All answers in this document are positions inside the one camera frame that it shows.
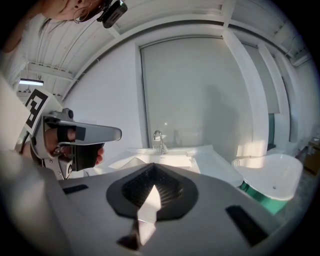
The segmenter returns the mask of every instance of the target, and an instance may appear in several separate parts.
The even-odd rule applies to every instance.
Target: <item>black grille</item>
[[[198,189],[192,180],[165,165],[154,163],[112,183],[107,189],[106,198],[116,214],[136,220],[138,210],[153,186],[158,190],[161,200],[161,209],[156,213],[157,221],[182,218],[198,200]]]
[[[177,179],[160,169],[148,169],[122,187],[122,194],[132,204],[141,207],[153,186],[160,194],[161,207],[182,196],[183,188]]]

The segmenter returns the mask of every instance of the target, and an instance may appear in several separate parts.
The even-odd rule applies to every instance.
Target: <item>person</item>
[[[98,14],[109,0],[39,0],[20,20],[4,44],[4,53],[12,52],[22,39],[27,23],[42,14],[56,21],[85,22]]]
[[[70,141],[74,141],[76,139],[76,132],[72,129],[69,129],[67,136]],[[54,150],[58,146],[57,128],[51,128],[51,129],[46,130],[44,137],[45,137],[46,150],[49,153],[53,154]],[[62,147],[61,153],[64,154],[66,157],[68,157],[70,154],[70,147],[68,147],[68,146]],[[99,165],[102,163],[104,153],[105,153],[104,148],[100,148],[98,150],[98,155],[96,157],[96,162],[95,162],[96,165]],[[35,155],[32,153],[30,141],[25,143],[21,154],[24,157],[27,157],[27,158],[30,158],[33,160],[35,159]]]
[[[8,40],[2,47],[2,70],[3,74],[9,84],[12,86],[19,82],[18,77],[27,64],[27,58],[24,56],[26,51],[23,49],[23,45],[28,42],[23,42],[23,36],[26,32],[28,23],[37,15],[43,15],[46,18],[46,25],[51,20],[56,21],[75,21],[76,23],[85,22],[93,18],[95,15],[101,12],[103,6],[110,4],[111,0],[39,0],[35,5],[28,10],[24,17],[16,25],[12,31]],[[68,138],[70,141],[74,141],[76,137],[75,131],[70,129],[68,131]],[[47,151],[52,153],[58,146],[57,129],[49,129],[45,132]],[[68,156],[69,147],[64,147],[61,152]],[[32,149],[30,142],[26,142],[22,155],[33,159]],[[100,164],[103,161],[104,149],[101,148],[98,151],[96,158],[96,164]]]
[[[60,21],[57,26],[66,21],[86,22],[111,2],[112,0],[38,0],[16,25],[0,51],[0,70],[9,85],[17,91],[21,71],[28,63],[28,33],[37,24],[39,15],[46,18],[40,28],[41,33],[51,20]]]

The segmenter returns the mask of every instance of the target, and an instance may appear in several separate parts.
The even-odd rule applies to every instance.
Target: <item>white pillar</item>
[[[303,117],[302,94],[300,89],[299,79],[295,68],[291,65],[289,60],[280,52],[275,55],[275,59],[279,65],[281,73],[286,83],[286,92],[288,94],[290,103],[290,129],[291,140],[296,143],[297,148],[301,149],[305,146],[305,128]]]
[[[258,44],[258,50],[269,70],[279,104],[279,112],[274,114],[274,144],[286,150],[290,138],[290,111],[288,96],[278,66],[264,43]]]
[[[221,8],[221,16],[223,17],[223,26],[227,28],[231,21],[232,13],[236,6],[236,0],[225,0]]]
[[[247,156],[265,156],[268,147],[269,118],[263,84],[254,62],[235,34],[230,29],[226,29],[222,36],[241,70],[249,94],[253,132],[252,141],[248,143],[244,152]]]

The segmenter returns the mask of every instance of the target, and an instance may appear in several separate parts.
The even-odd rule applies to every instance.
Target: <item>white sink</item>
[[[180,168],[194,167],[194,162],[192,161],[192,157],[186,156],[186,155],[170,155],[170,154],[137,155],[133,158],[126,158],[126,159],[121,159],[119,161],[116,161],[110,164],[108,167],[116,170],[122,170],[130,167],[150,164],[150,163],[180,167]]]
[[[141,155],[138,159],[145,163],[155,163],[173,167],[192,167],[192,158],[186,155]]]
[[[279,201],[294,197],[303,170],[299,160],[285,154],[236,159],[232,165],[250,187]]]
[[[214,151],[212,145],[171,148],[166,154],[155,153],[152,148],[128,148],[98,166],[99,174],[119,171],[144,164],[161,164],[210,176],[239,187],[242,175]]]

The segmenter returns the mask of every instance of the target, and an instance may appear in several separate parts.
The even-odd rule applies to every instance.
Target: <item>hand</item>
[[[67,136],[70,141],[74,141],[76,139],[76,132],[72,129],[69,129]],[[45,142],[46,142],[47,151],[52,154],[55,148],[58,146],[57,128],[53,128],[45,131]],[[61,152],[66,157],[68,157],[71,153],[71,148],[69,146],[64,146],[61,149]],[[104,153],[105,153],[105,150],[103,148],[100,148],[98,150],[98,156],[95,162],[96,165],[102,163]]]

